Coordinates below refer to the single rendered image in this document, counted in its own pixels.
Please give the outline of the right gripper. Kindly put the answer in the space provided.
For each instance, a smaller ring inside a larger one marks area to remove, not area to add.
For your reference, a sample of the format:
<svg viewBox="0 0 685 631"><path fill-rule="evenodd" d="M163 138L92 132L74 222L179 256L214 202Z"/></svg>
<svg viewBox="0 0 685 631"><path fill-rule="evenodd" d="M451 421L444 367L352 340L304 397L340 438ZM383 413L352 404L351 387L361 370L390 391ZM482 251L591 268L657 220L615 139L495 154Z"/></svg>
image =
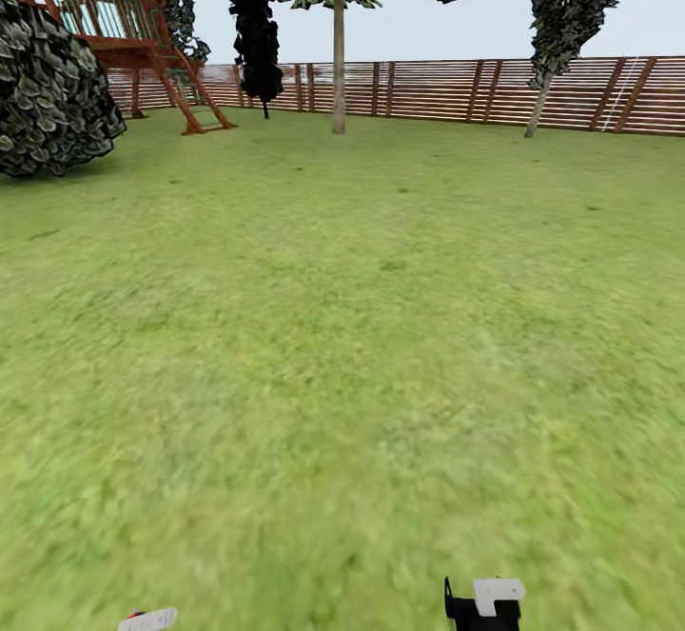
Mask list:
<svg viewBox="0 0 685 631"><path fill-rule="evenodd" d="M496 615L481 616L474 599L444 594L446 616L456 620L457 631L519 631L519 612L513 600L494 600Z"/></svg>

